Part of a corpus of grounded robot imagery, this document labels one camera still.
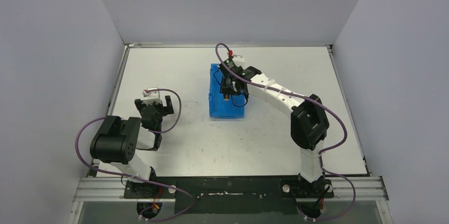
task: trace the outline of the white tabletop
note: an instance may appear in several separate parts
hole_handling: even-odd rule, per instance
[[[366,174],[326,47],[240,47],[233,51],[245,57],[245,66],[260,69],[284,87],[307,96],[318,95],[348,128],[347,141],[324,153],[325,168],[341,174]],[[137,150],[137,155],[158,176],[297,175],[300,149],[290,137],[290,117],[251,96],[243,119],[209,117],[211,63],[218,63],[212,47],[130,49],[113,115],[139,117],[134,100],[150,87],[176,91],[183,105],[178,125],[163,134],[159,150]],[[174,95],[172,102],[175,114],[164,117],[163,130],[176,118],[178,101]],[[338,122],[329,114],[328,119],[325,147],[338,143],[343,136]],[[100,163],[100,168],[117,171],[105,163]]]

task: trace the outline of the white wall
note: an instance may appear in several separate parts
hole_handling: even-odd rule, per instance
[[[101,0],[0,0],[1,223],[67,221],[122,52]]]
[[[334,45],[395,223],[448,223],[449,0],[359,0]]]
[[[103,0],[129,42],[331,44],[357,0]]]

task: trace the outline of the purple hose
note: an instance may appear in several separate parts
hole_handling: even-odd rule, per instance
[[[180,97],[179,97],[179,95],[178,95],[177,93],[175,93],[174,91],[169,90],[169,89],[155,89],[154,91],[167,91],[167,92],[171,92],[171,93],[174,93],[174,94],[178,97],[178,99],[179,99],[179,114],[178,114],[178,118],[176,119],[176,121],[175,121],[175,123],[173,124],[173,126],[172,126],[171,128],[169,128],[168,130],[166,130],[166,131],[157,132],[157,133],[165,133],[165,132],[167,132],[167,131],[172,130],[173,127],[177,124],[177,122],[178,122],[178,120],[179,120],[179,117],[180,117],[180,115],[181,115],[181,99],[180,99]],[[167,185],[167,184],[163,184],[163,183],[158,183],[158,182],[154,182],[154,181],[149,181],[149,180],[142,179],[142,178],[140,178],[140,177],[136,177],[136,176],[129,175],[129,174],[117,173],[117,172],[112,172],[112,171],[102,170],[102,169],[99,169],[99,168],[94,167],[94,166],[92,166],[91,164],[87,163],[87,162],[83,159],[83,157],[81,156],[81,153],[79,152],[79,145],[78,145],[78,143],[79,143],[79,137],[81,136],[81,133],[87,128],[87,126],[91,125],[92,123],[94,123],[94,122],[96,122],[96,121],[103,120],[103,119],[105,119],[105,118],[106,118],[106,117],[96,118],[96,119],[94,119],[94,120],[92,120],[92,121],[86,123],[86,124],[79,130],[78,134],[76,135],[76,139],[75,139],[75,152],[76,152],[76,155],[78,156],[78,159],[79,159],[79,160],[80,160],[86,167],[88,167],[88,168],[90,168],[90,169],[92,169],[92,170],[94,170],[94,171],[100,172],[100,173],[105,173],[105,174],[110,174],[110,175],[119,175],[119,176],[125,176],[125,177],[132,177],[133,179],[139,180],[139,181],[144,182],[144,183],[155,184],[155,185],[158,185],[158,186],[161,186],[161,187],[165,187],[165,188],[168,188],[168,189],[177,190],[177,191],[179,191],[179,192],[182,192],[182,193],[186,194],[189,198],[191,198],[192,200],[194,200],[193,196],[190,195],[189,192],[184,191],[184,190],[182,190],[182,189],[180,189],[180,188],[176,188],[176,187],[173,187],[173,186],[170,186],[170,185]],[[194,201],[192,201],[192,204],[191,204],[189,207],[185,208],[184,210],[182,210],[182,211],[180,211],[180,212],[178,212],[178,213],[176,213],[176,214],[174,214],[174,215],[172,215],[172,216],[169,216],[169,217],[166,217],[166,218],[161,218],[161,219],[156,219],[156,220],[149,219],[148,221],[156,222],[156,221],[164,221],[164,220],[169,220],[169,219],[175,218],[175,217],[177,217],[177,216],[183,214],[184,212],[188,211],[190,208],[192,208],[193,202],[194,202]],[[143,215],[143,213],[144,213],[145,211],[147,211],[148,209],[149,209],[149,208],[143,209],[143,210],[140,212],[140,215]]]
[[[257,87],[260,87],[260,88],[265,88],[265,85],[256,84],[256,83],[253,83],[253,82],[251,82],[251,81],[249,81],[249,80],[246,80],[246,79],[240,77],[239,75],[235,74],[231,69],[229,69],[228,66],[226,66],[225,63],[223,62],[223,60],[221,59],[220,54],[218,53],[218,47],[219,47],[219,46],[225,47],[228,51],[230,51],[230,49],[229,49],[229,47],[228,47],[226,44],[224,44],[224,43],[218,43],[218,44],[215,46],[215,54],[217,55],[218,60],[220,60],[220,63],[222,64],[222,66],[223,66],[229,73],[231,73],[231,75],[233,75],[234,77],[236,77],[237,79],[239,79],[240,81],[242,81],[242,82],[244,82],[244,83],[246,83],[246,84],[254,85],[254,86],[257,86]],[[315,100],[313,100],[313,99],[311,99],[311,98],[309,98],[309,97],[306,97],[306,96],[304,96],[304,95],[300,95],[300,94],[296,94],[296,93],[289,93],[289,92],[286,92],[286,91],[281,91],[280,89],[277,89],[277,88],[274,88],[274,87],[271,87],[271,86],[267,87],[267,89],[270,89],[270,90],[273,90],[273,91],[277,91],[277,92],[280,92],[280,93],[285,94],[285,95],[288,95],[288,96],[298,97],[298,98],[301,98],[301,99],[303,99],[303,100],[309,101],[309,102],[311,102],[311,103],[313,103],[313,104],[319,106],[320,108],[326,110],[326,112],[328,112],[330,115],[332,115],[332,116],[338,121],[338,123],[340,123],[340,125],[342,126],[342,129],[343,129],[343,139],[342,139],[340,142],[338,142],[337,144],[333,145],[333,146],[330,146],[330,147],[327,147],[327,148],[322,149],[320,152],[318,152],[319,154],[322,154],[322,153],[324,153],[325,151],[328,151],[328,150],[335,149],[335,148],[341,146],[344,142],[346,142],[346,139],[348,138],[348,131],[346,130],[346,126],[345,126],[345,124],[343,123],[343,121],[340,119],[340,117],[338,117],[337,114],[334,113],[331,109],[329,109],[328,107],[326,107],[326,106],[324,106],[323,104],[319,103],[318,101],[315,101]],[[328,173],[328,174],[330,174],[330,175],[335,175],[335,176],[338,176],[338,177],[341,177],[341,178],[347,180],[347,181],[350,183],[350,185],[351,185],[351,187],[352,187],[352,189],[353,189],[353,191],[354,191],[354,197],[353,197],[353,200],[352,200],[351,204],[349,205],[349,207],[348,207],[345,211],[343,211],[342,213],[337,214],[337,215],[332,216],[332,217],[326,217],[326,218],[316,219],[317,221],[318,221],[318,220],[319,220],[319,221],[323,221],[323,220],[332,220],[332,219],[341,217],[342,215],[344,215],[345,213],[347,213],[347,212],[354,206],[354,204],[355,204],[355,187],[354,187],[354,184],[353,184],[348,178],[346,178],[346,177],[343,176],[343,175],[340,175],[340,174],[336,174],[336,173],[327,171],[327,170],[324,169],[324,168],[323,168],[323,171],[326,172],[326,173]]]

